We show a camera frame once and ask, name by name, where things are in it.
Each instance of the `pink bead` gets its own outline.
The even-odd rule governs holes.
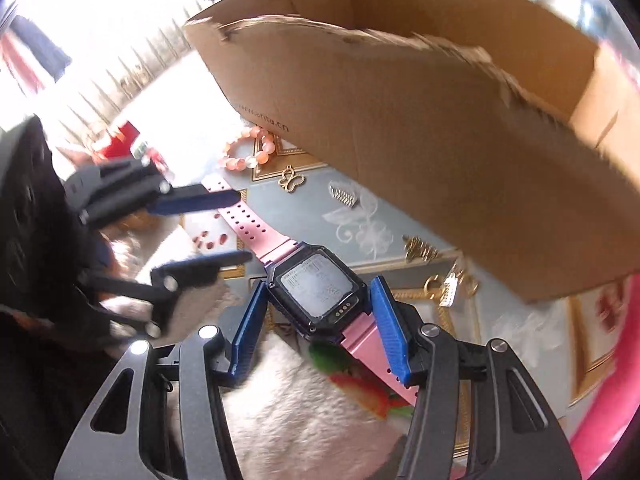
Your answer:
[[[267,153],[273,153],[276,151],[276,145],[273,142],[265,142],[262,145],[262,150]]]
[[[269,160],[269,154],[267,152],[260,151],[255,154],[255,160],[258,161],[258,164],[264,164]]]
[[[258,165],[258,161],[257,161],[257,160],[255,160],[255,157],[254,157],[253,155],[249,155],[249,156],[244,160],[244,162],[246,163],[246,166],[247,166],[248,168],[251,168],[251,169],[255,168],[255,167]]]

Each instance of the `red object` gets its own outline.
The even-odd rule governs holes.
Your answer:
[[[108,132],[110,142],[96,151],[100,158],[118,158],[131,156],[131,145],[138,138],[140,132],[129,121],[124,123],[114,132]]]
[[[585,480],[604,462],[640,406],[640,275],[632,278],[625,325],[613,354],[616,367],[571,437]]]

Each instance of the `torn cardboard edge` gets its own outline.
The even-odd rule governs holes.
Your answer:
[[[352,6],[338,14],[333,2],[310,1],[223,0],[220,12],[212,6],[187,24],[190,41],[241,115],[277,128],[403,209],[526,301],[587,290],[640,268],[640,195],[630,179],[636,185],[640,180],[615,153],[594,152],[588,136],[576,136],[568,125],[579,124],[580,108],[587,110],[593,120],[583,122],[596,136],[609,128],[600,139],[605,146],[635,118],[626,114],[626,123],[621,121],[619,103],[601,105],[598,99],[602,81],[618,83],[601,67],[607,65],[604,49],[524,0],[442,1],[445,8],[470,6],[471,13],[482,6],[496,14],[510,6],[534,10],[535,30],[527,33],[532,44],[516,41],[526,50],[521,63],[543,59],[546,70],[570,65],[581,71],[573,78],[563,74],[554,89],[524,69],[527,80],[559,97],[547,102],[523,88],[518,74],[492,63],[481,41],[463,43],[480,49],[457,46],[426,33],[423,22],[410,21],[413,16],[398,16],[401,25],[395,25],[390,16],[363,14],[376,6],[376,12],[396,12],[378,0],[338,0]],[[413,9],[407,2],[399,7]],[[304,9],[300,14],[306,15],[259,11],[276,7]],[[417,10],[415,18],[429,19],[433,10]],[[348,16],[360,30],[340,26]],[[439,26],[482,22],[472,14],[449,18]],[[516,57],[502,44],[511,44],[510,34],[519,38],[527,16],[508,17],[509,27],[495,17],[487,24],[486,18],[482,26],[500,30],[500,42],[484,28],[476,31],[478,38],[484,34],[499,45],[501,59],[514,65]],[[367,27],[374,23],[389,28]],[[549,48],[539,33],[545,27],[571,44]],[[414,33],[397,34],[402,28]],[[572,42],[579,47],[568,54]],[[572,64],[574,56],[580,59]],[[591,70],[589,77],[585,70]],[[564,92],[567,85],[573,87]]]

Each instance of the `pink watch strap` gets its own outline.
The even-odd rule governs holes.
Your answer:
[[[344,335],[342,346],[347,352],[361,361],[409,404],[415,406],[418,388],[416,386],[405,388],[398,377],[391,373],[380,332],[372,314],[360,314],[342,334]]]
[[[231,186],[216,174],[205,177],[202,185],[209,191],[231,189]],[[244,242],[245,247],[251,249],[265,265],[279,261],[296,248],[297,242],[269,227],[243,201],[231,207],[218,209],[218,212]]]

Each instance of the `smartwatch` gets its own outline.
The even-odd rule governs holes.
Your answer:
[[[216,174],[202,184],[212,192],[232,189]],[[405,388],[391,373],[366,283],[326,247],[277,232],[243,201],[218,212],[264,264],[273,304],[298,333],[309,341],[340,344],[415,405],[417,389]]]

